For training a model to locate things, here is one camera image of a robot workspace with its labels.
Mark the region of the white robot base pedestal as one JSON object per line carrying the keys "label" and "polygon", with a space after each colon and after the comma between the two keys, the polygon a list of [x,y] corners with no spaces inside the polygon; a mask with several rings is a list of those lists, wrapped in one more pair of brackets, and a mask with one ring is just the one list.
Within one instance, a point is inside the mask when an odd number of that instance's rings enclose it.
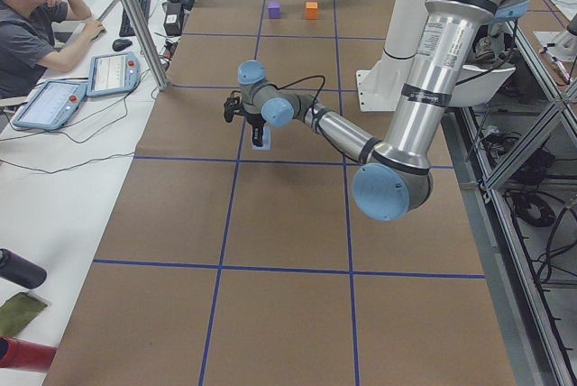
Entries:
{"label": "white robot base pedestal", "polygon": [[382,56],[370,70],[356,72],[360,109],[396,109],[408,79],[428,13],[425,0],[396,0]]}

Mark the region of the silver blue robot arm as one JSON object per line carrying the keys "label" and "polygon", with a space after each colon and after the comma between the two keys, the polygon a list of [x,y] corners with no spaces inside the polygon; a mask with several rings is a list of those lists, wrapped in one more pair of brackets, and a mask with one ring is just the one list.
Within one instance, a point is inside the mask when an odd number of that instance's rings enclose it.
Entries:
{"label": "silver blue robot arm", "polygon": [[385,139],[369,135],[316,97],[282,91],[266,78],[260,62],[238,68],[239,89],[224,103],[224,119],[244,117],[260,146],[266,124],[299,120],[335,149],[360,163],[353,178],[357,207],[372,219],[390,221],[420,207],[433,179],[428,150],[479,28],[517,19],[528,0],[424,0],[427,18],[416,59],[399,94]]}

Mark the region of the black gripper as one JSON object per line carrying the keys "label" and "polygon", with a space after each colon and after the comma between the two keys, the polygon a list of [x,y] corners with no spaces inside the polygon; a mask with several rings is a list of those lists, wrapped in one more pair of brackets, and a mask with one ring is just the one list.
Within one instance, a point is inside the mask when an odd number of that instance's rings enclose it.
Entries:
{"label": "black gripper", "polygon": [[245,118],[247,123],[252,126],[252,145],[262,147],[264,144],[264,118],[260,114],[247,114]]}

